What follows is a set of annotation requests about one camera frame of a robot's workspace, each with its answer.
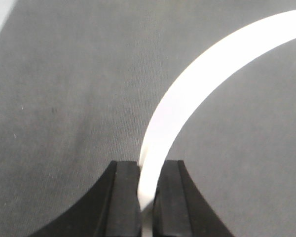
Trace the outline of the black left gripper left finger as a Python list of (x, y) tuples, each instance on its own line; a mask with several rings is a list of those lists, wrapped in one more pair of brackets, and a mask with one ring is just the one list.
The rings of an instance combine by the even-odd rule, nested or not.
[(98, 181), (69, 210), (32, 234), (34, 237), (139, 237), (135, 161), (111, 161)]

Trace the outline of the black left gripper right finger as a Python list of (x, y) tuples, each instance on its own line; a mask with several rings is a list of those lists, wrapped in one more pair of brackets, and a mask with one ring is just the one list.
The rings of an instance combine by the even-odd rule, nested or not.
[(182, 160), (167, 160), (153, 204), (154, 237), (232, 237), (199, 192)]

